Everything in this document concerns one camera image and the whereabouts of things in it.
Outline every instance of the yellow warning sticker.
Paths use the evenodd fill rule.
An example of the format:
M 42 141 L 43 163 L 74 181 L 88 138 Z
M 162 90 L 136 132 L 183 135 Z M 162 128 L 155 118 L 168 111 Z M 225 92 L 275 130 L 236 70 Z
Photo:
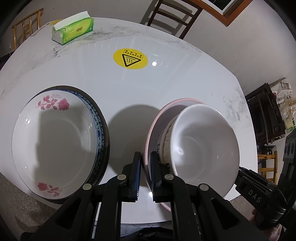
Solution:
M 114 61 L 127 69 L 141 69 L 148 64 L 147 57 L 136 49 L 120 49 L 113 55 Z

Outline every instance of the stacked plates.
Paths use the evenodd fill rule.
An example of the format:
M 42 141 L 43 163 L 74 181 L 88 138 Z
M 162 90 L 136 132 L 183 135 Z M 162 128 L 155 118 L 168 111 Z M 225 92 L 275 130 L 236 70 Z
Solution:
M 237 177 L 239 146 L 232 127 L 218 111 L 195 99 L 172 101 L 155 117 L 143 155 L 149 187 L 152 151 L 171 174 L 191 185 L 208 184 L 221 196 Z M 170 210 L 169 203 L 162 205 Z
M 12 137 L 15 168 L 37 195 L 63 203 L 85 183 L 98 184 L 108 165 L 106 121 L 94 100 L 70 86 L 33 97 Z

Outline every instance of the white plate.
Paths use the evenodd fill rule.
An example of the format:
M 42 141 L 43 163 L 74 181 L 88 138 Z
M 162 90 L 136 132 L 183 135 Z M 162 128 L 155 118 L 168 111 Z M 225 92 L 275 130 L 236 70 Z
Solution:
M 82 99 L 62 90 L 43 92 L 27 103 L 17 119 L 14 164 L 31 191 L 62 199 L 89 177 L 97 140 L 93 115 Z

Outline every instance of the wooden frame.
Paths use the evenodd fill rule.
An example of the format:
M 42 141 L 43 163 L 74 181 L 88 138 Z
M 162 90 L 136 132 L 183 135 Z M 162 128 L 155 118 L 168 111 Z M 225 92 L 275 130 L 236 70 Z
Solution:
M 258 159 L 267 160 L 267 159 L 274 159 L 274 167 L 265 167 L 265 168 L 258 168 L 258 172 L 262 172 L 262 177 L 266 178 L 266 172 L 274 172 L 273 178 L 268 178 L 268 180 L 272 181 L 276 184 L 277 179 L 277 169 L 278 169 L 278 155 L 277 151 L 274 151 L 274 155 L 258 155 Z
M 17 49 L 17 26 L 19 24 L 22 24 L 22 40 L 25 41 L 26 40 L 26 36 L 29 34 L 33 34 L 33 29 L 32 29 L 32 16 L 37 14 L 37 29 L 40 28 L 40 17 L 41 17 L 41 13 L 43 11 L 43 8 L 38 9 L 37 11 L 31 13 L 30 15 L 28 15 L 27 17 L 21 19 L 20 21 L 18 21 L 15 25 L 12 26 L 13 29 L 13 48 L 14 50 Z M 25 25 L 25 20 L 29 19 L 29 23 Z M 29 31 L 25 32 L 25 27 L 29 27 Z
M 230 9 L 226 13 L 224 13 L 224 15 L 222 15 L 202 0 L 191 1 L 202 7 L 205 11 L 207 11 L 215 18 L 217 18 L 226 27 L 228 27 L 233 22 L 233 20 L 252 2 L 252 0 L 237 0 L 230 7 Z
M 183 2 L 185 2 L 187 4 L 190 4 L 191 6 L 195 7 L 196 8 L 195 14 L 191 14 L 191 13 L 187 12 L 186 10 L 184 10 L 184 9 L 178 7 L 178 6 L 175 6 L 174 4 L 171 4 L 169 2 L 166 2 L 164 0 L 159 0 L 158 3 L 157 3 L 157 5 L 156 5 L 156 7 L 155 7 L 155 9 L 154 9 L 154 11 L 153 11 L 153 13 L 152 13 L 152 15 L 151 15 L 151 17 L 150 17 L 150 19 L 149 19 L 149 21 L 148 21 L 148 23 L 147 23 L 147 26 L 151 26 L 152 21 L 153 21 L 153 19 L 154 19 L 154 17 L 155 17 L 156 14 L 160 14 L 162 16 L 165 16 L 167 18 L 170 18 L 170 19 L 172 19 L 172 20 L 174 20 L 174 21 L 176 21 L 178 23 L 181 23 L 181 24 L 183 24 L 183 25 L 186 26 L 185 29 L 183 30 L 183 32 L 181 33 L 181 35 L 179 36 L 180 39 L 184 39 L 185 35 L 188 33 L 188 31 L 191 28 L 191 26 L 193 25 L 193 23 L 195 22 L 195 20 L 197 19 L 197 17 L 202 12 L 202 8 L 200 6 L 198 6 L 198 5 L 196 5 L 195 3 L 193 3 L 191 0 L 181 0 L 181 1 L 183 1 Z M 181 19 L 179 19 L 179 18 L 177 18 L 177 17 L 175 17 L 175 16 L 173 16 L 171 14 L 168 14 L 168 13 L 163 12 L 162 10 L 159 9 L 162 4 L 167 5 L 167 6 L 171 7 L 171 8 L 173 8 L 173 9 L 176 9 L 176 10 L 178 10 L 178 11 L 186 14 L 187 16 L 190 16 L 191 17 L 190 21 L 188 23 L 186 23 L 183 20 L 181 20 Z

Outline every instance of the pink plate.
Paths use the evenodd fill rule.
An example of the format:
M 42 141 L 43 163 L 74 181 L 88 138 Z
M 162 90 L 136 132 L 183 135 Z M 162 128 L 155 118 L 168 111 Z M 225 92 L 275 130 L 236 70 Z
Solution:
M 173 119 L 176 115 L 180 114 L 182 110 L 186 107 L 194 105 L 194 104 L 204 104 L 203 102 L 191 98 L 183 98 L 174 100 L 164 106 L 155 119 L 152 122 L 152 125 L 149 129 L 148 136 L 145 143 L 144 150 L 144 169 L 146 174 L 146 182 L 151 189 L 151 179 L 150 179 L 150 153 L 153 151 L 155 143 L 160 135 L 163 134 L 168 123 Z M 169 203 L 161 203 L 167 210 L 170 211 Z

